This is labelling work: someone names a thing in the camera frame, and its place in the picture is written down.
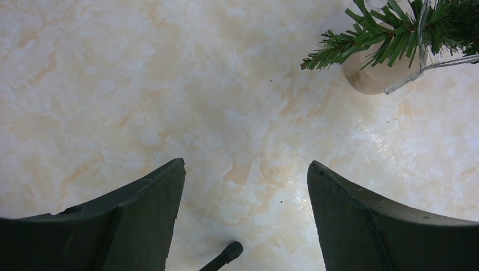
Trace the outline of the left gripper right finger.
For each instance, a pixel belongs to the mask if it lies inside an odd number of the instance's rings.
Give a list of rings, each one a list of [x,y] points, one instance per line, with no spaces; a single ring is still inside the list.
[[[400,204],[318,161],[308,193],[326,270],[477,270],[478,222]]]

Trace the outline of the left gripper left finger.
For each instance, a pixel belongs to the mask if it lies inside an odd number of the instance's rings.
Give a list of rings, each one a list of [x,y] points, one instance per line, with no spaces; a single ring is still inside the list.
[[[1,219],[2,270],[164,270],[185,182],[173,159],[52,215]]]

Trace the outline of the small green christmas tree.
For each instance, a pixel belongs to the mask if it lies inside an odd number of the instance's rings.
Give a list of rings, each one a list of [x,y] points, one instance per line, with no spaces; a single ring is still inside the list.
[[[303,70],[339,64],[367,95],[391,94],[426,71],[478,63],[477,1],[353,1]]]

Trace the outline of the clear string fairy lights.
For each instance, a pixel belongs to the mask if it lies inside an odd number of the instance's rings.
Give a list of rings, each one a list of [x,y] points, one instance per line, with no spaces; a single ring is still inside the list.
[[[403,67],[386,95],[426,71],[478,63],[478,1],[385,1],[363,16],[388,34],[366,65]]]

